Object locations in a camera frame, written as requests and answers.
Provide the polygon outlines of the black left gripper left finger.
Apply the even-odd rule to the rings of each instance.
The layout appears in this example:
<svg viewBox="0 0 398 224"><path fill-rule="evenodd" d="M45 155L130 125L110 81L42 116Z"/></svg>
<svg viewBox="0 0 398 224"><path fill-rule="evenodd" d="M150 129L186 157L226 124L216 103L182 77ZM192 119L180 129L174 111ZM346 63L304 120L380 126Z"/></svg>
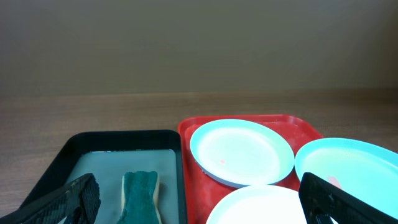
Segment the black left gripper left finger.
<svg viewBox="0 0 398 224"><path fill-rule="evenodd" d="M100 188L87 173L1 218L5 224L94 224L101 205Z"/></svg>

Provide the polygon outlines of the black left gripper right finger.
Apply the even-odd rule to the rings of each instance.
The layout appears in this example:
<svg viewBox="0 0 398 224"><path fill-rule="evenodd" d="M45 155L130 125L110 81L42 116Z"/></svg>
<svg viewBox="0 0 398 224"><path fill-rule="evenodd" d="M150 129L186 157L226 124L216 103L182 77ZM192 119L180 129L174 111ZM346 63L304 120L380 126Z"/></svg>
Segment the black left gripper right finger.
<svg viewBox="0 0 398 224"><path fill-rule="evenodd" d="M396 218L310 172L303 174L298 195L308 224L397 223Z"/></svg>

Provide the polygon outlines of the white plate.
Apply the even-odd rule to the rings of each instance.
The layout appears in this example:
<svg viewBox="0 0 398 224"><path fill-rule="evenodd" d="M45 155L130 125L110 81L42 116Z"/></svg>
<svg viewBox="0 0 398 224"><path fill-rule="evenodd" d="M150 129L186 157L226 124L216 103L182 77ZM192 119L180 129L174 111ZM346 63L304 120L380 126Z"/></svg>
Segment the white plate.
<svg viewBox="0 0 398 224"><path fill-rule="evenodd" d="M275 186L248 186L222 198L206 224L306 224L299 193Z"/></svg>

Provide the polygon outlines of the turquoise plate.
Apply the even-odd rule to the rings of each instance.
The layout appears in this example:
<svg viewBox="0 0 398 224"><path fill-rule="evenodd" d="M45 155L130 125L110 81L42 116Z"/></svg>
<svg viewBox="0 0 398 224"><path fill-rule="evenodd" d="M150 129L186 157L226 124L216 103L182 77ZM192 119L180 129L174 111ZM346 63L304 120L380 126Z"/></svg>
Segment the turquoise plate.
<svg viewBox="0 0 398 224"><path fill-rule="evenodd" d="M397 153L347 138L306 143L295 156L299 179L310 172L397 218Z"/></svg>

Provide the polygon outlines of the green yellow sponge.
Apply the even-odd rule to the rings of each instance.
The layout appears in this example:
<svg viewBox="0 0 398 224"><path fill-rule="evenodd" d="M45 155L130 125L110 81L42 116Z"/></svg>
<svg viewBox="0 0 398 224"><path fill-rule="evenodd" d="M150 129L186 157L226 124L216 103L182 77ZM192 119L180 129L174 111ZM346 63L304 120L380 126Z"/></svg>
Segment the green yellow sponge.
<svg viewBox="0 0 398 224"><path fill-rule="evenodd" d="M117 224L161 224L160 177L156 171L127 172L122 178L121 216Z"/></svg>

